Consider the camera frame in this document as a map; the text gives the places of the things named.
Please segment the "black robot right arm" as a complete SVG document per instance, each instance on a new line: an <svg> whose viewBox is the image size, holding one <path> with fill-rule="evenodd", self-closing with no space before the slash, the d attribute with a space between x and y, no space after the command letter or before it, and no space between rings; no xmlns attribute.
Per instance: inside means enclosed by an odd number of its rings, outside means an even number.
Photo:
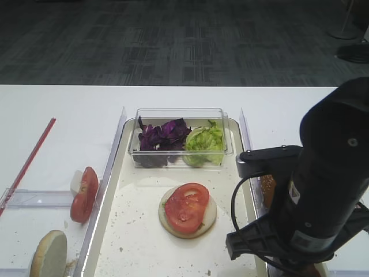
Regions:
<svg viewBox="0 0 369 277"><path fill-rule="evenodd" d="M303 117L300 145L245 151L236 157L240 180L271 175L266 214L229 233L232 260L253 254L299 275L299 268L328 261L368 229L368 78L349 80Z"/></svg>

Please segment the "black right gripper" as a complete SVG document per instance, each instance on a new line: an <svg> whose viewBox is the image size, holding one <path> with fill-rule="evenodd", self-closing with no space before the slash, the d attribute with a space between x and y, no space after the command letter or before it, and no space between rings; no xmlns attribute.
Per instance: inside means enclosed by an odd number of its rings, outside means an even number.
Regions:
<svg viewBox="0 0 369 277"><path fill-rule="evenodd" d="M318 264L334 257L334 252L306 253L294 249L281 240L270 224L270 216L259 219L239 228L235 215L231 216L235 231L228 233L225 244L229 257L235 260L243 254L253 254L285 273L295 276L310 276L302 269L310 264Z"/></svg>

